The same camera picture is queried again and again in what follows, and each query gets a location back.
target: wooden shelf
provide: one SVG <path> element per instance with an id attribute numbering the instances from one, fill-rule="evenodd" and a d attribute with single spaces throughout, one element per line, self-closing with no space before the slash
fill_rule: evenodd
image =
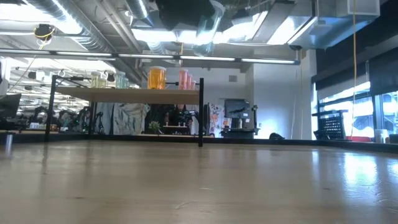
<path id="1" fill-rule="evenodd" d="M 199 104 L 199 91 L 57 87 L 57 92 L 98 103 Z"/>

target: wooden table surface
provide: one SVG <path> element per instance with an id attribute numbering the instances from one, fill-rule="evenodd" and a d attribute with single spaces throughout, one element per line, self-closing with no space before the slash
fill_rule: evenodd
<path id="1" fill-rule="evenodd" d="M 398 159 L 321 147 L 76 141 L 0 159 L 0 223 L 397 223 Z"/>

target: white wall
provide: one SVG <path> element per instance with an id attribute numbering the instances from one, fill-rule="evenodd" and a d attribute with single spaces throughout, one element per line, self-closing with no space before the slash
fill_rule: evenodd
<path id="1" fill-rule="evenodd" d="M 253 102 L 259 107 L 257 123 L 261 129 L 257 138 L 267 139 L 271 133 L 278 133 L 286 139 L 312 139 L 311 76 L 315 74 L 315 63 L 315 51 L 311 50 L 301 65 L 253 66 Z"/>
<path id="2" fill-rule="evenodd" d="M 177 82 L 178 72 L 180 68 L 167 69 L 167 81 Z M 224 105 L 224 99 L 237 98 L 245 99 L 245 73 L 241 73 L 239 69 L 229 68 L 212 68 L 210 71 L 207 68 L 188 68 L 195 80 L 199 82 L 199 78 L 205 79 L 204 100 L 206 103 L 214 103 Z M 237 82 L 229 82 L 229 76 L 236 75 Z M 169 89 L 174 89 L 176 86 L 170 85 Z"/>

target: computer monitor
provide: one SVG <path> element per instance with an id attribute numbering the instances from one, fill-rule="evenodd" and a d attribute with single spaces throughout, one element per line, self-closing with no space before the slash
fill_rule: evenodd
<path id="1" fill-rule="evenodd" d="M 21 94 L 0 96 L 0 116 L 3 118 L 15 117 L 21 96 Z"/>
<path id="2" fill-rule="evenodd" d="M 224 105 L 226 118 L 250 118 L 250 104 L 245 100 L 225 100 Z"/>

